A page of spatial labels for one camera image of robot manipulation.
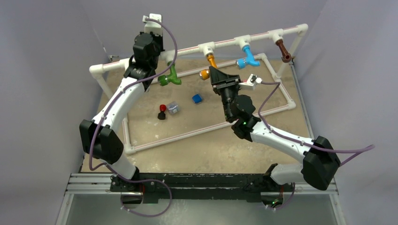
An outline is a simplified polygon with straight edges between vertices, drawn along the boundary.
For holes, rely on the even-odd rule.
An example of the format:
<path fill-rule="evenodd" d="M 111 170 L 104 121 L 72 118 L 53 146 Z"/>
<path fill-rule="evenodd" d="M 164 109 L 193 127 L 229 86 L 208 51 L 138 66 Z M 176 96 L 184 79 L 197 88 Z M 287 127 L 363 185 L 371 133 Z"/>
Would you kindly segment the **orange water faucet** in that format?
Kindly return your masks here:
<path fill-rule="evenodd" d="M 206 56 L 206 59 L 207 59 L 207 61 L 208 61 L 208 63 L 209 63 L 209 67 L 207 67 L 206 69 L 203 69 L 203 70 L 200 71 L 199 76 L 200 76 L 200 78 L 201 78 L 202 80 L 207 80 L 207 79 L 210 78 L 210 69 L 209 69 L 210 67 L 215 67 L 215 68 L 217 68 L 217 64 L 216 64 L 216 62 L 215 62 L 214 54 L 213 54 L 213 53 L 209 53 L 209 54 Z"/>

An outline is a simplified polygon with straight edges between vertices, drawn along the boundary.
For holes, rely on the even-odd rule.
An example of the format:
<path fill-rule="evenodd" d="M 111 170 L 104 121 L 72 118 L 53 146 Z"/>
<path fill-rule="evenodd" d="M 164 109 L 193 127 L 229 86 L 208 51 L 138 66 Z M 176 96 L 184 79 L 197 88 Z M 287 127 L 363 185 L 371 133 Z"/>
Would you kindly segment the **white PVC pipe frame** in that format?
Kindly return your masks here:
<path fill-rule="evenodd" d="M 216 67 L 218 67 L 218 69 L 220 69 L 220 68 L 232 66 L 235 63 L 235 61 L 231 60 L 231 61 L 226 61 L 226 62 L 222 62 L 219 64 L 215 64 L 215 59 L 214 59 L 214 55 L 213 55 L 214 52 L 210 52 L 210 51 L 213 51 L 216 48 L 233 46 L 233 45 L 241 45 L 241 43 L 244 43 L 244 45 L 241 47 L 242 49 L 244 49 L 246 46 L 250 46 L 249 44 L 251 41 L 258 41 L 258 40 L 262 40 L 262 39 L 270 39 L 270 40 L 272 39 L 273 42 L 276 42 L 276 38 L 283 38 L 283 35 L 297 34 L 297 36 L 295 37 L 295 39 L 293 41 L 293 44 L 291 45 L 291 47 L 289 49 L 289 52 L 293 55 L 295 53 L 301 39 L 304 37 L 304 35 L 306 34 L 307 31 L 308 31 L 308 25 L 304 23 L 304 24 L 296 25 L 296 26 L 290 27 L 290 28 L 269 30 L 267 32 L 260 33 L 260 34 L 244 35 L 244 36 L 235 37 L 235 38 L 229 39 L 229 40 L 199 44 L 198 46 L 178 50 L 178 52 L 179 52 L 178 56 L 189 55 L 189 54 L 200 53 L 200 52 L 202 53 L 205 50 L 204 51 L 206 53 L 205 57 L 207 58 L 207 61 L 210 63 L 210 65 L 216 65 Z M 237 61 L 239 61 L 241 64 L 245 63 L 245 65 L 249 65 L 247 62 L 248 61 L 247 58 L 249 56 L 252 56 L 253 61 L 261 60 L 262 62 L 265 63 L 268 71 L 272 75 L 273 80 L 276 82 L 282 82 L 280 80 L 280 78 L 282 77 L 282 73 L 288 65 L 287 63 L 283 63 L 280 66 L 278 72 L 276 72 L 274 70 L 274 68 L 271 66 L 265 53 L 253 55 L 250 52 L 250 54 L 248 54 L 248 53 L 246 53 L 246 54 L 247 54 L 247 57 L 245 57 L 243 59 L 238 59 Z M 109 99 L 111 98 L 112 91 L 110 90 L 109 85 L 106 84 L 105 79 L 103 78 L 103 74 L 105 74 L 106 72 L 112 71 L 112 70 L 119 69 L 119 68 L 127 68 L 127 64 L 128 64 L 127 60 L 128 59 L 125 58 L 120 61 L 111 62 L 108 64 L 92 65 L 89 68 L 91 75 L 93 76 L 94 79 L 97 80 L 98 84 L 100 85 L 100 87 L 104 91 L 105 95 Z M 237 61 L 236 61 L 236 64 L 237 64 L 238 68 L 243 68 L 243 67 L 240 67 L 240 65 Z M 209 70 L 206 67 L 201 67 L 201 68 L 184 71 L 181 73 L 176 73 L 175 77 L 182 78 L 184 76 L 193 75 L 196 72 L 199 72 L 199 76 L 202 80 L 207 80 L 210 77 L 209 75 L 205 75 L 205 72 L 206 73 L 209 72 Z M 296 108 L 296 103 L 294 102 L 293 98 L 289 95 L 288 91 L 286 90 L 286 88 L 283 86 L 282 83 L 280 84 L 279 89 L 282 92 L 284 98 L 286 99 L 287 104 L 277 107 L 277 108 L 263 111 L 263 112 L 261 112 L 262 116 L 271 115 L 271 114 L 275 114 L 275 113 L 279 113 L 279 112 L 283 112 L 286 110 L 291 110 L 291 109 Z M 129 122 L 128 117 L 125 116 L 125 118 L 123 118 L 123 120 L 122 120 L 123 138 L 124 138 L 124 145 L 127 147 L 127 154 L 130 154 L 130 155 L 134 154 L 136 152 L 139 152 L 139 151 L 151 149 L 151 148 L 154 148 L 157 146 L 165 145 L 167 143 L 179 141 L 182 139 L 186 139 L 188 137 L 208 133 L 208 132 L 211 132 L 214 130 L 218 130 L 221 128 L 231 126 L 227 122 L 224 122 L 224 123 L 215 124 L 215 125 L 212 125 L 209 127 L 201 128 L 198 130 L 190 131 L 188 133 L 169 137 L 166 139 L 160 139 L 155 142 L 151 142 L 151 143 L 147 143 L 147 144 L 143 144 L 143 145 L 139 145 L 139 146 L 132 146 L 131 141 L 130 141 L 128 122 Z"/>

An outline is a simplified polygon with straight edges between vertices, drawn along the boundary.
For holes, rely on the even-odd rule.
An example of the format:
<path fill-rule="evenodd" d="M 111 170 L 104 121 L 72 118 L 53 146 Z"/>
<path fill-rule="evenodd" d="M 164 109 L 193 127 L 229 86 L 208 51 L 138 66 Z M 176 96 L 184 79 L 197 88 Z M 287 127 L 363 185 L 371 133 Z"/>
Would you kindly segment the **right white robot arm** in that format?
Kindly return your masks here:
<path fill-rule="evenodd" d="M 274 191 L 293 182 L 306 182 L 322 191 L 329 187 L 341 162 L 328 139 L 296 136 L 269 125 L 261 114 L 255 116 L 252 99 L 239 91 L 264 84 L 257 75 L 251 74 L 243 82 L 240 76 L 226 74 L 213 66 L 208 74 L 214 93 L 221 97 L 225 120 L 232 124 L 238 138 L 270 146 L 297 160 L 296 164 L 271 166 L 263 179 L 266 189 Z"/>

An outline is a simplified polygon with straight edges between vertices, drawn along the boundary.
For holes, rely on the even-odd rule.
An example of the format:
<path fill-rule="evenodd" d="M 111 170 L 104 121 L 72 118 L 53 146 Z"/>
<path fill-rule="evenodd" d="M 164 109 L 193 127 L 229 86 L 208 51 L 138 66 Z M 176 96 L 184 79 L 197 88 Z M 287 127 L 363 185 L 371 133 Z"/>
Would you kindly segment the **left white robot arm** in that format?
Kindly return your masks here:
<path fill-rule="evenodd" d="M 139 170 L 125 156 L 124 144 L 116 132 L 133 104 L 152 82 L 162 51 L 162 35 L 152 32 L 137 35 L 133 56 L 129 58 L 116 93 L 100 113 L 91 120 L 82 120 L 79 125 L 84 152 L 101 160 L 122 176 L 122 186 L 129 192 L 139 188 Z"/>

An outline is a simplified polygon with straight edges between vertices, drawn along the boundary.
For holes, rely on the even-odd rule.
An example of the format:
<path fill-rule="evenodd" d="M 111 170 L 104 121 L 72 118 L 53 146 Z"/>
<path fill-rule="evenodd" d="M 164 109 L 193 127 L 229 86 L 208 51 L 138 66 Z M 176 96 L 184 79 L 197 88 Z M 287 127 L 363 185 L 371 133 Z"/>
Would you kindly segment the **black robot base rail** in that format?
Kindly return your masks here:
<path fill-rule="evenodd" d="M 245 200 L 249 203 L 281 204 L 292 184 L 279 185 L 270 173 L 151 173 L 136 181 L 111 176 L 111 192 L 138 193 L 144 203 L 159 200 Z"/>

